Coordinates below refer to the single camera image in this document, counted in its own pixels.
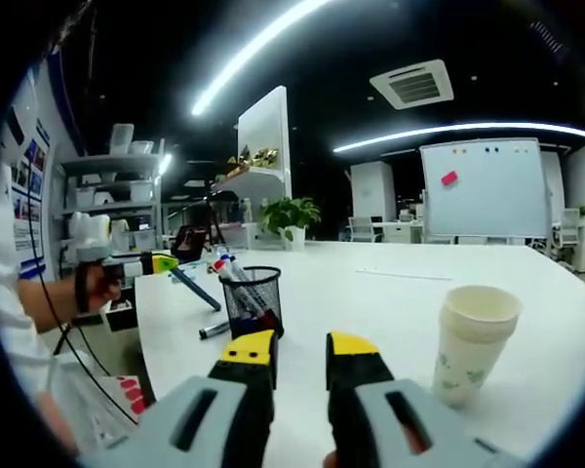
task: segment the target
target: paper cup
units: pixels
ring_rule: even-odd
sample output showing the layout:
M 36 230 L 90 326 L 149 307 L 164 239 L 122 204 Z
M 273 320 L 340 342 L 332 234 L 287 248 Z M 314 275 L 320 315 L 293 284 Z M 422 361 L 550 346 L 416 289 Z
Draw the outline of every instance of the paper cup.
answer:
M 498 288 L 466 286 L 448 292 L 440 312 L 432 387 L 440 401 L 460 407 L 472 400 L 516 329 L 522 308 L 519 299 Z

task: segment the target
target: floor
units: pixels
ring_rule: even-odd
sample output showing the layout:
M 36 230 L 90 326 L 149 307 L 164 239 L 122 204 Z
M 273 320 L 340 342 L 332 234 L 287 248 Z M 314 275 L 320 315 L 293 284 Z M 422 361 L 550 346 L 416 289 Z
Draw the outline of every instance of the floor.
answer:
M 578 277 L 585 282 L 585 273 L 578 274 Z M 140 380 L 145 401 L 150 404 L 155 401 L 140 351 L 137 329 L 119 331 L 111 336 L 103 325 L 85 326 L 81 329 L 71 330 L 68 337 L 73 346 L 91 354 L 80 331 L 84 334 L 101 364 L 112 375 L 136 375 Z M 59 332 L 45 333 L 44 338 L 48 346 L 54 349 L 59 341 Z M 68 349 L 67 345 L 63 344 L 61 351 L 65 352 Z

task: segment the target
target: whiteboard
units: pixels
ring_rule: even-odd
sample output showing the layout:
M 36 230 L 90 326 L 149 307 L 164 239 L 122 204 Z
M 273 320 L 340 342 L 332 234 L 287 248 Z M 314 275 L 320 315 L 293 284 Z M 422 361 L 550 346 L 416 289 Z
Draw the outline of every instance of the whiteboard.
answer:
M 548 237 L 550 202 L 537 139 L 459 141 L 422 146 L 420 153 L 428 235 Z

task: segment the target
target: black mesh pen holder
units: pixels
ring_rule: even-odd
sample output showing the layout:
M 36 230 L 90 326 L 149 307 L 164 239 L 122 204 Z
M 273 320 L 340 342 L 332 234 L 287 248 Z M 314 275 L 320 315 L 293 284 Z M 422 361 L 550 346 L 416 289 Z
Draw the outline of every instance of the black mesh pen holder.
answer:
M 232 338 L 265 330 L 284 334 L 279 278 L 282 271 L 272 266 L 244 268 L 247 281 L 218 277 L 223 285 Z

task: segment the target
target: plant pot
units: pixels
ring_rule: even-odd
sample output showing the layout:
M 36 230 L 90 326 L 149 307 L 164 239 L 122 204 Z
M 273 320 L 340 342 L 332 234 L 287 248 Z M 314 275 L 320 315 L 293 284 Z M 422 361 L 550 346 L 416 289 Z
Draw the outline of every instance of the plant pot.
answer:
M 286 236 L 286 231 L 292 234 L 292 241 Z M 289 226 L 284 229 L 280 228 L 280 236 L 282 238 L 282 244 L 284 244 L 284 250 L 292 252 L 303 251 L 305 245 L 305 228 Z

